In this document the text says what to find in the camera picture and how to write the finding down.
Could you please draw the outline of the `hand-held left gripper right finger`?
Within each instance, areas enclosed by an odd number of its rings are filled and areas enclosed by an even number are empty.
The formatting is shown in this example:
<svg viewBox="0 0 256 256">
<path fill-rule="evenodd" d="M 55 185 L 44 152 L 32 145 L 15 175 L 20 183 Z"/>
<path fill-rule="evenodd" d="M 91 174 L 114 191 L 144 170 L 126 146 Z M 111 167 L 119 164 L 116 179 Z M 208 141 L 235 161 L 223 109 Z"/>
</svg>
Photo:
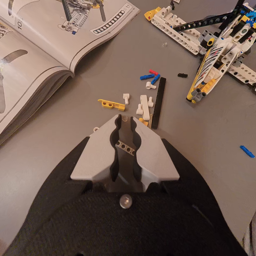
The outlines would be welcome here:
<svg viewBox="0 0 256 256">
<path fill-rule="evenodd" d="M 177 181 L 180 178 L 171 157 L 159 135 L 136 117 L 130 118 L 133 144 L 135 145 L 133 175 L 147 190 L 151 183 Z"/>
</svg>

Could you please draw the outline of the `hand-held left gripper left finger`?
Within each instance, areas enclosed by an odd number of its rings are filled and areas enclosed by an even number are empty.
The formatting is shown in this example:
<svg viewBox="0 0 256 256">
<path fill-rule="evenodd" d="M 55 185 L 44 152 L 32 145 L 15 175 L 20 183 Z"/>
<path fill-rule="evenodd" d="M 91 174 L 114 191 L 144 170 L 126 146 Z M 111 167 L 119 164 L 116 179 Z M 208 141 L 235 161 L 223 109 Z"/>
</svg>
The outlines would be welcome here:
<svg viewBox="0 0 256 256">
<path fill-rule="evenodd" d="M 116 180 L 119 173 L 116 143 L 119 141 L 121 121 L 121 114 L 117 114 L 90 135 L 73 169 L 72 180 Z"/>
</svg>

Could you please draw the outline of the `grey lego beam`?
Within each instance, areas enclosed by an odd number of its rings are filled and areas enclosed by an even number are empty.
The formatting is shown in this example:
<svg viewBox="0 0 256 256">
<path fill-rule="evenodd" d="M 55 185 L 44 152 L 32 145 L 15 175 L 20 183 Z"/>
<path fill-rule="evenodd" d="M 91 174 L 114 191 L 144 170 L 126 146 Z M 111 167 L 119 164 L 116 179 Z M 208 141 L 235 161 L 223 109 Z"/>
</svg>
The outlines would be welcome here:
<svg viewBox="0 0 256 256">
<path fill-rule="evenodd" d="M 118 142 L 116 143 L 116 146 L 122 150 L 124 150 L 125 152 L 127 152 L 128 154 L 134 156 L 134 152 L 135 149 L 131 148 L 130 146 L 128 146 L 127 144 L 123 143 L 122 141 L 118 140 Z"/>
</svg>

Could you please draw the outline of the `short white lego beam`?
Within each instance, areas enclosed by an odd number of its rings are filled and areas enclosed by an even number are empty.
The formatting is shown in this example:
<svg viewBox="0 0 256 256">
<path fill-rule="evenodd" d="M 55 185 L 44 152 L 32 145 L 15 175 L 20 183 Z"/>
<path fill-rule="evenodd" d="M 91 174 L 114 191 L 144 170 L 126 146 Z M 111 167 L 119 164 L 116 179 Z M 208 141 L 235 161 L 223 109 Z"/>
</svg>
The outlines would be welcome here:
<svg viewBox="0 0 256 256">
<path fill-rule="evenodd" d="M 147 96 L 146 95 L 141 95 L 140 96 L 140 101 L 141 101 L 142 110 L 143 110 L 142 117 L 145 121 L 149 121 L 150 120 L 150 114 L 149 114 Z"/>
</svg>

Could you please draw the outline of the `yellow lego panel piece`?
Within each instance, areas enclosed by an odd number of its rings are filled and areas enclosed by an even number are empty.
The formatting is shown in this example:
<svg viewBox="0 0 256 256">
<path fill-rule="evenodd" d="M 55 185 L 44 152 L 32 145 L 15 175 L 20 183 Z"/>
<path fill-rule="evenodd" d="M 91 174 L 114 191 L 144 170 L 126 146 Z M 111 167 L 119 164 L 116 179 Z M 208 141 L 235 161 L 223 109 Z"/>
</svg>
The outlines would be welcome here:
<svg viewBox="0 0 256 256">
<path fill-rule="evenodd" d="M 116 103 L 116 102 L 112 102 L 112 101 L 107 101 L 107 100 L 103 100 L 103 99 L 99 99 L 98 102 L 101 103 L 102 107 L 107 108 L 107 109 L 116 108 L 119 111 L 124 111 L 125 110 L 125 105 L 124 104 L 120 104 L 120 103 Z"/>
</svg>

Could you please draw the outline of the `long black lego beam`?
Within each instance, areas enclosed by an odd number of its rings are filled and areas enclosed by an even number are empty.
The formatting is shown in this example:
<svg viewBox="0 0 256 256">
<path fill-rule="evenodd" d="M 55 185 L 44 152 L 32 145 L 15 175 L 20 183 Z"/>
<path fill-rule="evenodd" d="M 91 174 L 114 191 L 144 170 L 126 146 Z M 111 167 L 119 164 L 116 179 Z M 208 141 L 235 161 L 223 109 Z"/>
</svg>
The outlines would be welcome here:
<svg viewBox="0 0 256 256">
<path fill-rule="evenodd" d="M 158 92 L 156 96 L 155 107 L 154 107 L 153 117 L 152 117 L 151 128 L 154 130 L 158 128 L 158 124 L 159 124 L 165 85 L 166 85 L 166 78 L 161 77 L 159 81 Z"/>
</svg>

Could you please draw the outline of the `lego helicopter model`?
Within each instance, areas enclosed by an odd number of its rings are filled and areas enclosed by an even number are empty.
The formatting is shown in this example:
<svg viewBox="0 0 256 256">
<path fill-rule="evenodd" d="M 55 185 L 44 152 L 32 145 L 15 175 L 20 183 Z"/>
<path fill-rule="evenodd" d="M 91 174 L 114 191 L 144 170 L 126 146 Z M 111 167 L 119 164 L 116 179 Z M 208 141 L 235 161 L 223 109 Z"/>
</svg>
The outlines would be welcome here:
<svg viewBox="0 0 256 256">
<path fill-rule="evenodd" d="M 255 8 L 244 1 L 238 1 L 229 13 L 189 23 L 173 14 L 170 5 L 145 13 L 145 18 L 171 39 L 194 55 L 202 55 L 187 94 L 189 102 L 205 98 L 226 73 L 255 91 L 256 73 L 243 64 L 256 40 L 255 13 Z"/>
</svg>

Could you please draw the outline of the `open lego instruction booklet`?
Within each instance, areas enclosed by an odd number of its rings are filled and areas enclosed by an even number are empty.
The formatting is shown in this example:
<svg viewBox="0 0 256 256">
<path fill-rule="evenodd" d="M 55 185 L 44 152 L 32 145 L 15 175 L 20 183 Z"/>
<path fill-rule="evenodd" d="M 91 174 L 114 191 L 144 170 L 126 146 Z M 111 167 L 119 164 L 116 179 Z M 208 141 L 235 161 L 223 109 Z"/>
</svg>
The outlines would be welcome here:
<svg viewBox="0 0 256 256">
<path fill-rule="evenodd" d="M 0 144 L 139 12 L 129 1 L 1 0 Z"/>
</svg>

